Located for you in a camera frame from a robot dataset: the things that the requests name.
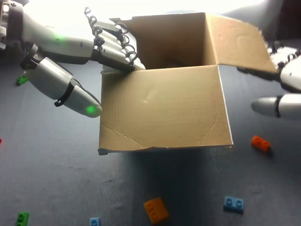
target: open cardboard box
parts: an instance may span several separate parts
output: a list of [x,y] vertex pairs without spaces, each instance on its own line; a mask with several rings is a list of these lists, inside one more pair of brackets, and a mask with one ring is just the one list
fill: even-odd
[[99,154],[232,146],[218,65],[276,72],[259,30],[205,13],[123,22],[147,70],[103,74]]

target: lego brick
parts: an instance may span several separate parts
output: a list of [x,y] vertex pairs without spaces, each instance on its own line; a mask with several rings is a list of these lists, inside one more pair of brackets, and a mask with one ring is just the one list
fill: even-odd
[[16,221],[16,226],[27,226],[29,219],[29,213],[28,212],[19,212],[18,213],[18,219]]
[[243,213],[244,212],[244,200],[225,196],[223,209],[225,211]]
[[259,136],[254,136],[251,145],[267,153],[270,150],[270,143]]
[[25,75],[17,78],[17,80],[16,80],[17,85],[19,85],[19,86],[23,85],[27,81],[28,81],[28,78]]
[[153,225],[169,217],[161,198],[149,200],[143,205]]
[[101,226],[100,218],[90,218],[90,226]]

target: table surface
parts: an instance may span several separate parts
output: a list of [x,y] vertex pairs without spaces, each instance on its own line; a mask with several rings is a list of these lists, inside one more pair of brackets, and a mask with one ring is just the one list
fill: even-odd
[[[298,47],[301,42],[287,42]],[[284,91],[276,82],[220,65],[234,148],[198,148],[98,156],[99,118],[83,117],[17,87],[19,60],[0,60],[0,226],[17,213],[30,225],[150,225],[143,203],[162,197],[171,226],[283,226],[301,223],[301,122],[252,112],[257,97]],[[64,66],[97,98],[101,65]],[[254,135],[273,156],[250,147]],[[243,215],[222,210],[224,196],[245,201]]]

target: robotic hand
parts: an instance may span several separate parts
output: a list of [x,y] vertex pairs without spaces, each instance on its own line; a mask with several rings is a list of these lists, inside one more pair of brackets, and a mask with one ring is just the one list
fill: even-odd
[[252,102],[251,107],[254,111],[267,116],[301,119],[301,51],[280,44],[279,48],[275,45],[268,48],[268,52],[271,61],[278,69],[278,74],[257,75],[278,81],[283,89],[292,93],[278,97],[258,98]]
[[130,72],[145,70],[137,57],[136,40],[123,23],[98,19],[91,9],[83,9],[73,23],[54,23],[39,15],[34,3],[24,7],[14,1],[0,0],[0,41],[20,41],[27,50],[21,63],[29,81],[55,102],[94,118],[100,115],[99,101],[86,91],[72,74],[56,61],[85,64],[88,60]]

